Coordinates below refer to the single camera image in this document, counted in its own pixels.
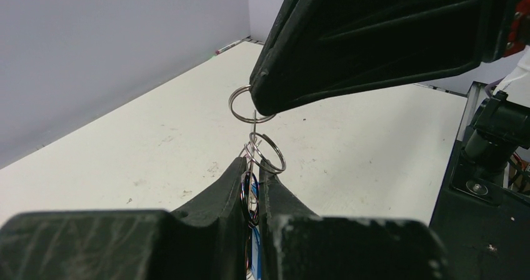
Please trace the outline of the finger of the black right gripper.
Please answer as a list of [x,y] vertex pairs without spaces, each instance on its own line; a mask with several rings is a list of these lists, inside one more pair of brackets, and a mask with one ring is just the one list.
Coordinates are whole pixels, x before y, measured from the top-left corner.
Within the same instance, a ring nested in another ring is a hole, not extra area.
[[284,0],[251,73],[265,116],[499,59],[514,0]]

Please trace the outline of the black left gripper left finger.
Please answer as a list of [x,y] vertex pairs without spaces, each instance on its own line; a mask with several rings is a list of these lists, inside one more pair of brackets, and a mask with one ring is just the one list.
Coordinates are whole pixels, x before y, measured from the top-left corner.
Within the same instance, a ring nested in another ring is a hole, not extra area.
[[1,228],[2,279],[245,279],[236,158],[174,211],[26,212]]

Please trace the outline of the metal carabiner keyring with keys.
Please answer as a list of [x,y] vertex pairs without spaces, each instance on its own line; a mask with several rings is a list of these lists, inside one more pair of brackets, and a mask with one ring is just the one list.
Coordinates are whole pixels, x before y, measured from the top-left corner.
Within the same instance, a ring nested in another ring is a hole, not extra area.
[[[239,199],[243,217],[249,228],[244,246],[246,279],[253,279],[250,272],[251,232],[252,228],[259,228],[259,192],[261,187],[254,170],[256,167],[258,167],[260,171],[266,171],[272,174],[280,174],[286,169],[286,160],[278,146],[269,136],[256,131],[257,124],[268,122],[273,118],[273,116],[257,117],[257,112],[253,113],[252,118],[243,117],[236,112],[233,112],[233,115],[238,120],[252,125],[251,132],[249,134],[249,141],[244,144],[242,151],[239,153],[239,157],[243,158],[246,163],[246,168],[241,174],[239,184]],[[272,164],[259,149],[259,146],[263,141],[272,147],[278,156],[281,163],[279,167]]]

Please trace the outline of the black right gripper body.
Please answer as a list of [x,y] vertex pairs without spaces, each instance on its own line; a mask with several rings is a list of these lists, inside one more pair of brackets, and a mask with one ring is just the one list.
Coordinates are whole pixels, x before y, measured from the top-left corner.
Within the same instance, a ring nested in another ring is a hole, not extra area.
[[506,47],[503,57],[521,52],[529,46],[529,0],[510,0],[509,31],[506,34]]

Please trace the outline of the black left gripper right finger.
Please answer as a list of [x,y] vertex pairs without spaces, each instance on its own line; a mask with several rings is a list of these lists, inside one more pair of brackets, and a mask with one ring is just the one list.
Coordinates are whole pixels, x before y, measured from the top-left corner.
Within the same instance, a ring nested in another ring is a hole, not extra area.
[[446,251],[425,224],[321,217],[278,178],[259,174],[263,279],[448,279]]

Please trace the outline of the red white marker pen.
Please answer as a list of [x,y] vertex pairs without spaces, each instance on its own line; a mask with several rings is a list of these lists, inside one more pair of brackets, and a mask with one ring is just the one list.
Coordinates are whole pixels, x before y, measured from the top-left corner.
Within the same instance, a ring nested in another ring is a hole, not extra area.
[[224,46],[224,47],[222,47],[222,48],[216,50],[215,53],[214,53],[214,55],[215,55],[215,56],[218,56],[218,55],[220,55],[220,54],[222,54],[222,53],[228,51],[229,49],[231,49],[231,48],[237,46],[238,44],[242,43],[243,41],[244,41],[243,39],[240,39],[240,40],[234,41],[234,42],[232,42],[231,44],[228,44],[228,45],[226,45],[226,46]]

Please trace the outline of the blue key tag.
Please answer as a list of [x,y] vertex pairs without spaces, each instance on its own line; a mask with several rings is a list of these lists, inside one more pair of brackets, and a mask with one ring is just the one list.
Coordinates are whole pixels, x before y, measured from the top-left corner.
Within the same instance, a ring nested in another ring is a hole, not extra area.
[[252,228],[251,232],[251,260],[250,272],[252,278],[261,280],[261,235],[259,228]]

